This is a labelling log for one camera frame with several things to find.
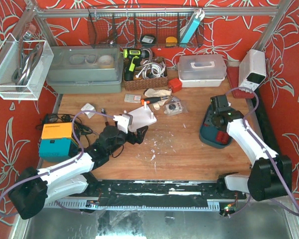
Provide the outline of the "teal plastic tray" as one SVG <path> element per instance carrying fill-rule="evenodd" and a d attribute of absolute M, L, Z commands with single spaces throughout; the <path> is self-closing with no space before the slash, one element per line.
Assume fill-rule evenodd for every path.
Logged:
<path fill-rule="evenodd" d="M 228 147 L 232 142 L 232 137 L 229 137 L 229 141 L 227 144 L 221 144 L 216 141 L 217 132 L 220 130 L 213 125 L 212 116 L 213 110 L 211 105 L 209 105 L 199 130 L 200 141 L 216 149 L 223 149 L 225 147 Z"/>

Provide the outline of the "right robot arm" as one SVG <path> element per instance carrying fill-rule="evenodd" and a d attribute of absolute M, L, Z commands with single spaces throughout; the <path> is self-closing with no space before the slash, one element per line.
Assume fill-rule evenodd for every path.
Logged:
<path fill-rule="evenodd" d="M 211 97 L 212 124 L 227 133 L 243 149 L 251 163 L 249 176 L 236 172 L 220 175 L 220 193 L 237 191 L 256 201 L 288 195 L 292 190 L 291 160 L 269 148 L 252 130 L 244 115 L 230 107 L 226 95 Z"/>

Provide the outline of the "red handled ratchet wrench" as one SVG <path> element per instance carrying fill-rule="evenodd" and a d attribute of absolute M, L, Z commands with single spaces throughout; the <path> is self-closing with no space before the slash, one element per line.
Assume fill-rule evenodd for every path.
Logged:
<path fill-rule="evenodd" d="M 101 113 L 105 115 L 106 110 L 104 108 L 101 108 Z M 109 122 L 108 122 L 108 118 L 106 116 L 104 116 L 104 121 L 105 121 L 105 126 L 108 126 Z"/>

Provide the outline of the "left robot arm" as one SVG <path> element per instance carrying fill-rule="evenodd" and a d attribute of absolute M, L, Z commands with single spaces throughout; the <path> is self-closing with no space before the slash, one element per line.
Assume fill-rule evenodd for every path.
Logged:
<path fill-rule="evenodd" d="M 107 163 L 126 142 L 141 144 L 147 130 L 148 126 L 143 126 L 136 132 L 124 133 L 108 125 L 96 141 L 78 155 L 47 168 L 25 169 L 8 197 L 20 217 L 30 219 L 51 202 L 87 191 L 96 181 L 91 172 Z"/>

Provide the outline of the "white peg board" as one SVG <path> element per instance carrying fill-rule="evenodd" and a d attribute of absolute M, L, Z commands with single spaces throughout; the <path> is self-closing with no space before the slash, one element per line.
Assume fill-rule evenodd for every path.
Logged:
<path fill-rule="evenodd" d="M 157 122 L 157 119 L 149 105 L 141 106 L 127 114 L 132 117 L 132 123 L 128 127 L 130 132 L 136 132 L 139 128 L 150 126 Z"/>

